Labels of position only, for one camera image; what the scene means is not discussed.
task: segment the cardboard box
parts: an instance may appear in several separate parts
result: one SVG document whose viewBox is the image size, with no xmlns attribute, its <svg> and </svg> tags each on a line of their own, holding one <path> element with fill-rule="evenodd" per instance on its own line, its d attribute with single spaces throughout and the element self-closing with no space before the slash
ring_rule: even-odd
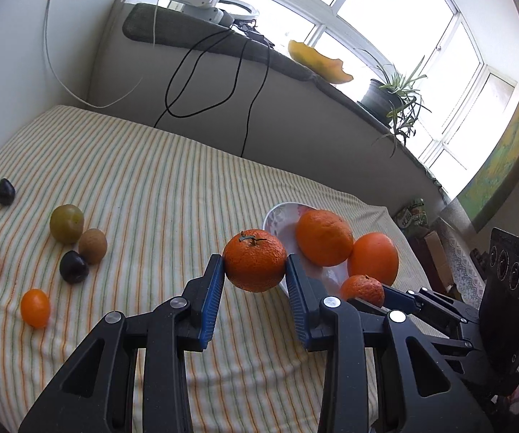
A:
<svg viewBox="0 0 519 433">
<path fill-rule="evenodd" d="M 446 253 L 444 252 L 440 238 L 437 232 L 431 231 L 426 234 L 423 239 L 428 246 L 428 250 L 432 256 L 432 260 L 434 262 L 436 271 L 438 272 L 438 277 L 440 277 L 440 281 L 442 282 L 442 286 L 446 289 L 447 292 L 449 292 L 450 288 L 454 284 L 454 278 L 452 277 L 452 270 L 448 264 L 448 259 L 446 258 Z"/>
</svg>

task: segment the bed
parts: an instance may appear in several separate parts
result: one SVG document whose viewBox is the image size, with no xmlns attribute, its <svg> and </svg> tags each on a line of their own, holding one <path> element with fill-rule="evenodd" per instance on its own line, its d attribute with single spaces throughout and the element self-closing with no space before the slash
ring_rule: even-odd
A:
<svg viewBox="0 0 519 433">
<path fill-rule="evenodd" d="M 0 206 L 0 422 L 18 429 L 26 412 L 77 344 L 109 311 L 151 311 L 201 276 L 209 256 L 242 229 L 259 228 L 277 203 L 297 201 L 345 217 L 355 234 L 388 234 L 400 251 L 394 286 L 428 286 L 422 267 L 385 208 L 148 126 L 57 106 L 0 150 L 0 179 L 17 189 Z M 73 203 L 85 228 L 102 229 L 107 256 L 80 285 L 58 273 L 71 246 L 56 242 L 48 221 Z M 48 293 L 45 330 L 23 324 L 22 294 Z M 437 335 L 422 326 L 424 331 Z M 369 416 L 377 416 L 368 353 Z M 143 353 L 135 389 L 140 427 Z M 214 337 L 186 354 L 195 431 L 315 432 L 325 356 L 298 342 L 279 288 L 251 294 L 227 280 Z"/>
</svg>

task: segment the small orange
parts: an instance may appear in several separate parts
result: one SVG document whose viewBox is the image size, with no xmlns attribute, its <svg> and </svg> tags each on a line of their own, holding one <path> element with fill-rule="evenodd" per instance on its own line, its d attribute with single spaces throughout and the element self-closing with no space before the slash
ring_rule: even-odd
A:
<svg viewBox="0 0 519 433">
<path fill-rule="evenodd" d="M 354 243 L 348 223 L 327 210 L 305 212 L 296 225 L 295 235 L 302 253 L 321 267 L 344 262 Z"/>
<path fill-rule="evenodd" d="M 287 252 L 281 241 L 262 229 L 236 234 L 224 252 L 226 277 L 248 292 L 264 292 L 282 281 Z"/>
<path fill-rule="evenodd" d="M 33 288 L 23 295 L 21 299 L 21 317 L 35 328 L 47 325 L 51 305 L 48 296 L 38 288 Z"/>
<path fill-rule="evenodd" d="M 392 286 L 398 266 L 398 251 L 392 240 L 381 232 L 370 232 L 354 243 L 348 258 L 348 275 L 368 275 Z"/>
<path fill-rule="evenodd" d="M 384 305 L 384 287 L 367 275 L 354 275 L 342 283 L 340 288 L 342 299 L 360 298 L 381 308 Z"/>
</svg>

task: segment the spider plant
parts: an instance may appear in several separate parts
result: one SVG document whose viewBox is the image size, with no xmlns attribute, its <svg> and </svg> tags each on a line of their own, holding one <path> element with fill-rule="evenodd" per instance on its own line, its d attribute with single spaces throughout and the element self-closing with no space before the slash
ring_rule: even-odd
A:
<svg viewBox="0 0 519 433">
<path fill-rule="evenodd" d="M 422 95 L 418 89 L 414 88 L 414 83 L 419 79 L 427 78 L 426 75 L 417 75 L 420 67 L 424 63 L 424 57 L 422 57 L 418 62 L 412 73 L 406 76 L 397 71 L 395 67 L 394 73 L 388 74 L 384 66 L 376 57 L 367 50 L 364 51 L 376 61 L 376 68 L 382 73 L 382 82 L 384 84 L 380 86 L 380 89 L 384 89 L 398 97 L 396 105 L 390 101 L 392 110 L 389 111 L 387 115 L 390 119 L 390 133 L 382 136 L 382 138 L 384 138 L 391 135 L 394 138 L 394 148 L 391 154 L 392 157 L 396 152 L 396 139 L 398 137 L 401 139 L 404 146 L 406 146 L 406 140 L 416 135 L 414 124 L 418 120 L 420 111 L 426 109 L 431 112 L 430 109 L 423 105 Z"/>
</svg>

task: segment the white bowl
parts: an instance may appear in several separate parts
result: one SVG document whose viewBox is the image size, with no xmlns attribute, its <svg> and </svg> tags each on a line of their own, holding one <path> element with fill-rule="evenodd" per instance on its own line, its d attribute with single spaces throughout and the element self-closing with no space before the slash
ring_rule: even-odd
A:
<svg viewBox="0 0 519 433">
<path fill-rule="evenodd" d="M 341 284 L 348 278 L 348 267 L 342 262 L 335 267 L 320 267 L 311 263 L 299 250 L 295 238 L 296 223 L 305 212 L 313 210 L 309 205 L 297 202 L 285 202 L 274 206 L 263 220 L 263 230 L 277 237 L 288 254 L 298 254 L 306 275 L 324 283 L 325 289 L 333 296 L 338 296 Z M 280 282 L 280 288 L 288 295 L 285 278 Z"/>
</svg>

